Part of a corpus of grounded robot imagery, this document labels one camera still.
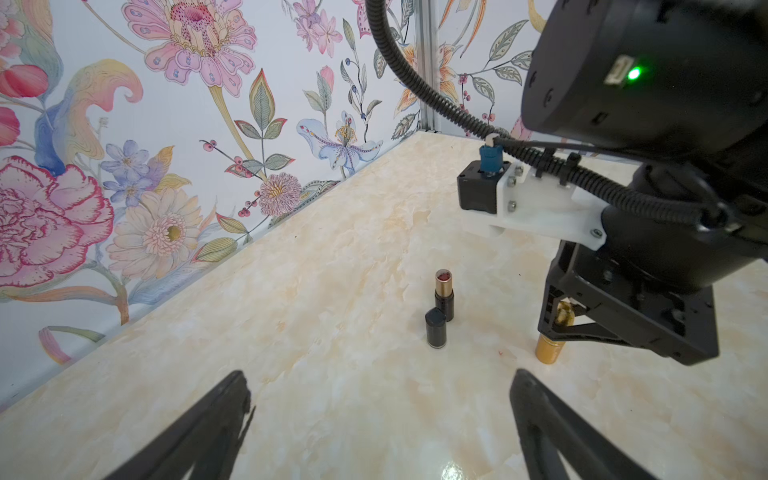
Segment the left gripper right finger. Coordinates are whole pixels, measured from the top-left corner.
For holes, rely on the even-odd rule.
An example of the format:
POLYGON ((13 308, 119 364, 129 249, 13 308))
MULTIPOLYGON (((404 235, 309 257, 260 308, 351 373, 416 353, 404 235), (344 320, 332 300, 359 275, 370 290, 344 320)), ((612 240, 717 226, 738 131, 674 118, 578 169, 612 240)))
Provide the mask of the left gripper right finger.
POLYGON ((509 400, 531 479, 567 479, 565 463, 582 479, 653 477, 531 372, 515 372, 509 400))

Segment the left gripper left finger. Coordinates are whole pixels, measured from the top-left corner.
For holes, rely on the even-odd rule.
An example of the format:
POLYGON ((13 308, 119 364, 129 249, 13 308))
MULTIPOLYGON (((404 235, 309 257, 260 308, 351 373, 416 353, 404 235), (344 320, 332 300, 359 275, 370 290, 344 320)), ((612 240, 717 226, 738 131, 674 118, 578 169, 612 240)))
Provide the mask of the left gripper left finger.
POLYGON ((110 479, 228 479, 256 406, 241 370, 229 373, 110 479))

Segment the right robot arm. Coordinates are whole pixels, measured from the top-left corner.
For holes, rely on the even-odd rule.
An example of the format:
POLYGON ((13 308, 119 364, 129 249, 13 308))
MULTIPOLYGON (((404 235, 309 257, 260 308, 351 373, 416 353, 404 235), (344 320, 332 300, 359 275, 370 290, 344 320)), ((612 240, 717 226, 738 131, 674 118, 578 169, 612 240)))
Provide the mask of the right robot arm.
POLYGON ((458 176, 475 228, 559 240, 538 329, 550 341, 719 353, 713 286, 767 256, 767 5, 559 1, 528 64, 518 140, 424 81, 364 5, 396 76, 482 140, 458 176))

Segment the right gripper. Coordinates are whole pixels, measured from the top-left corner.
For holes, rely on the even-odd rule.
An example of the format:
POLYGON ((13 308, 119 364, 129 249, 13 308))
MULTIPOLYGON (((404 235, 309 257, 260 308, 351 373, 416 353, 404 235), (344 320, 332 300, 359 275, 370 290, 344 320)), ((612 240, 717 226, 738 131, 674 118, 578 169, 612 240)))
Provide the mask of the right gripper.
POLYGON ((649 350, 691 366, 719 356, 714 291, 664 291, 607 256, 561 241, 546 277, 538 331, 553 341, 649 350))

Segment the black lipstick tube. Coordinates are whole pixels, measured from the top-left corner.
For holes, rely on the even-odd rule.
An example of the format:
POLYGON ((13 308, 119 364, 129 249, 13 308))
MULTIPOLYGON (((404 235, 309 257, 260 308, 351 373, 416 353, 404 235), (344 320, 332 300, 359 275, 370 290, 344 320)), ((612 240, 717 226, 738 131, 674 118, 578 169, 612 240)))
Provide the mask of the black lipstick tube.
POLYGON ((435 273, 435 307, 440 310, 447 322, 454 319, 454 288, 453 275, 448 269, 440 269, 435 273))

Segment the gold bullet lipstick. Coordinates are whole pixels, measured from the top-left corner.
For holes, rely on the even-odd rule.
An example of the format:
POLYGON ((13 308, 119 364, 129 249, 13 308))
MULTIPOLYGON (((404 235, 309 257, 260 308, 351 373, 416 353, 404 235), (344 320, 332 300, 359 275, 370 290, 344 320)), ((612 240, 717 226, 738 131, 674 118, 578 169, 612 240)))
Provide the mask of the gold bullet lipstick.
MULTIPOLYGON (((556 326, 572 326, 574 320, 573 305, 568 300, 560 301, 557 306, 554 324, 556 326)), ((546 335, 540 334, 535 349, 536 358, 543 364, 554 364, 564 345, 565 341, 552 340, 546 335)))

